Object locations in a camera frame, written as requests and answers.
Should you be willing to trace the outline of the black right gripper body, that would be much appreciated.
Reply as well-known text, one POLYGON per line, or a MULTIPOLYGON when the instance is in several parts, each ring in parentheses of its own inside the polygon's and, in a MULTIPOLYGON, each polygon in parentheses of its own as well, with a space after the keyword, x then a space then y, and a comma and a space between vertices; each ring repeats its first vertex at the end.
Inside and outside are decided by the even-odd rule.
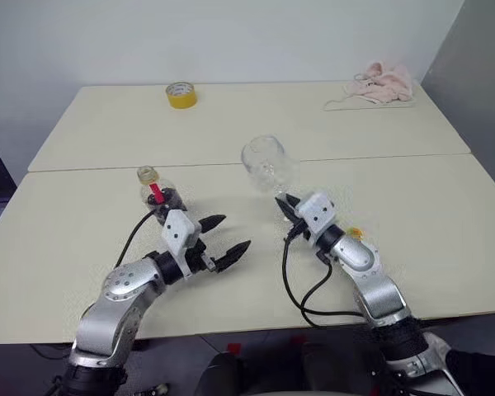
POLYGON ((298 222, 294 223, 294 225, 288 232, 288 241, 291 242, 299 236, 302 236, 308 242, 312 237, 309 226, 303 219, 300 219, 298 222))

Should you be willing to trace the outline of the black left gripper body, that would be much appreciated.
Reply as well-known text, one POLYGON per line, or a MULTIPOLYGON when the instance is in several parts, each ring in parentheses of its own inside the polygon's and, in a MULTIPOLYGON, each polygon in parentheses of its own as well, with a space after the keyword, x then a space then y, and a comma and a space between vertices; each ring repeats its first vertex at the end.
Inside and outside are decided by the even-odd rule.
POLYGON ((200 271, 216 271, 214 260, 206 254, 206 245, 197 240, 194 247, 189 247, 185 253, 186 263, 192 273, 200 271))

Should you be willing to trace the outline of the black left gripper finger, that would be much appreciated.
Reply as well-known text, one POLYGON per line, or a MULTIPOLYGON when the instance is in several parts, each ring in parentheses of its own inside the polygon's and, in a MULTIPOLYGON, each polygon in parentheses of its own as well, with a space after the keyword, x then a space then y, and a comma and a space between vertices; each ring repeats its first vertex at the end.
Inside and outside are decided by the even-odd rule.
POLYGON ((207 233, 226 219, 224 214, 213 214, 200 220, 200 231, 207 233))
POLYGON ((221 258, 214 259, 215 271, 220 273, 235 264, 248 250, 251 240, 247 240, 231 247, 221 258))

